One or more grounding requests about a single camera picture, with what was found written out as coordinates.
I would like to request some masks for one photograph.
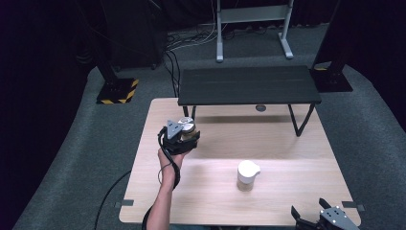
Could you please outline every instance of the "black equipment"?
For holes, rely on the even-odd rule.
[[[296,220],[296,230],[359,230],[338,206],[331,207],[324,199],[319,204],[325,209],[320,212],[320,220],[313,223],[301,218],[301,215],[292,206],[291,214]]]
[[[101,0],[101,6],[112,66],[154,69],[161,63],[168,31],[160,0]]]

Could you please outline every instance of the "robotic arm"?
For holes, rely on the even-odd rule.
[[[331,207],[324,199],[319,204],[325,209],[320,212],[320,220],[313,223],[301,218],[301,215],[292,206],[291,214],[296,220],[296,230],[359,230],[338,206]]]

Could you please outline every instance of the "power cord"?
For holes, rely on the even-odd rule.
[[[130,174],[131,171],[126,172],[125,174],[123,174],[118,180],[116,180],[116,182],[114,182],[114,184],[110,187],[110,189],[108,190],[108,192],[105,194],[104,199],[101,202],[101,206],[99,207],[99,211],[98,214],[96,215],[96,220],[95,220],[95,227],[93,228],[94,230],[97,229],[98,227],[98,221],[99,221],[99,217],[101,215],[102,212],[102,206],[105,203],[105,200],[107,199],[107,197],[110,195],[111,191],[114,189],[114,187],[124,178],[126,177],[128,174]]]

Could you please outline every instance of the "wooden table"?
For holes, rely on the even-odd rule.
[[[306,105],[293,104],[298,122]],[[201,131],[197,149],[188,154],[181,180],[173,192],[170,222],[178,224],[293,226],[294,205],[303,219],[315,222],[324,198],[333,206],[352,201],[317,112],[301,137],[292,133],[286,105],[198,107],[196,127]],[[178,121],[183,110],[177,99],[155,99],[147,115],[124,200],[122,222],[143,220],[159,190],[157,133],[167,120]],[[237,166],[242,160],[260,165],[251,192],[237,188]],[[342,208],[356,224],[356,209]]]

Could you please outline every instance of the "metal stand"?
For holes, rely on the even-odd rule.
[[[223,62],[223,41],[221,37],[222,23],[237,23],[251,21],[272,21],[284,20],[283,31],[279,33],[281,45],[286,58],[292,59],[293,54],[286,40],[287,29],[289,27],[290,16],[293,9],[293,1],[289,0],[287,5],[256,7],[256,8],[241,8],[241,9],[221,9],[220,0],[217,0],[217,50],[216,61]]]

